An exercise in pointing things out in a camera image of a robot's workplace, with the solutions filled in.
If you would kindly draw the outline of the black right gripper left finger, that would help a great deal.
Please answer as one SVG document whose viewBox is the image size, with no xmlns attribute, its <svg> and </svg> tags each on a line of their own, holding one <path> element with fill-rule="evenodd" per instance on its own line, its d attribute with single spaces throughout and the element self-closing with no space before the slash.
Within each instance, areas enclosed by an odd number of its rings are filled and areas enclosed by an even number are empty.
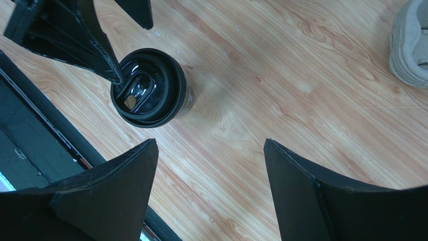
<svg viewBox="0 0 428 241">
<path fill-rule="evenodd" d="M 139 240 L 158 156 L 148 139 L 44 188 L 1 193 L 1 240 Z"/>
</svg>

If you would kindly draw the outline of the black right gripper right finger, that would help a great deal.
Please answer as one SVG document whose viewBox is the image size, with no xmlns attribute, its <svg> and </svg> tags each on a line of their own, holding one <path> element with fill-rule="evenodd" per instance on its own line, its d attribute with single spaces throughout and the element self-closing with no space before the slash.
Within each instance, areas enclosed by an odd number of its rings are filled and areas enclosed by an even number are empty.
<svg viewBox="0 0 428 241">
<path fill-rule="evenodd" d="M 264 157 L 282 240 L 427 240 L 427 186 L 358 181 L 272 139 Z"/>
</svg>

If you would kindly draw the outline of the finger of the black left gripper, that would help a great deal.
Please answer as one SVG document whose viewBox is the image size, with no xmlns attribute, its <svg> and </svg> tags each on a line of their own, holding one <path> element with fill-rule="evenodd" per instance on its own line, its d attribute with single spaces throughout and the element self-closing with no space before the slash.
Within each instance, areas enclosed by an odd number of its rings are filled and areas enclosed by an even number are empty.
<svg viewBox="0 0 428 241">
<path fill-rule="evenodd" d="M 115 0 L 115 2 L 142 28 L 153 28 L 153 15 L 150 0 Z"/>
<path fill-rule="evenodd" d="M 93 1 L 15 1 L 4 36 L 26 50 L 89 70 L 113 84 L 124 81 L 98 22 Z"/>
</svg>

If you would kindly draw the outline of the black cup lid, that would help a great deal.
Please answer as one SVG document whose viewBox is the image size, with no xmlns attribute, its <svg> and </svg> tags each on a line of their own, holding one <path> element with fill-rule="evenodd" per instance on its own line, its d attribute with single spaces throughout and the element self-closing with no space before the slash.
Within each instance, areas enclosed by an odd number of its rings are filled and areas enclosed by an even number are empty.
<svg viewBox="0 0 428 241">
<path fill-rule="evenodd" d="M 160 50 L 144 48 L 127 55 L 120 68 L 125 80 L 111 85 L 111 100 L 126 122 L 150 129 L 175 119 L 188 81 L 174 58 Z"/>
</svg>

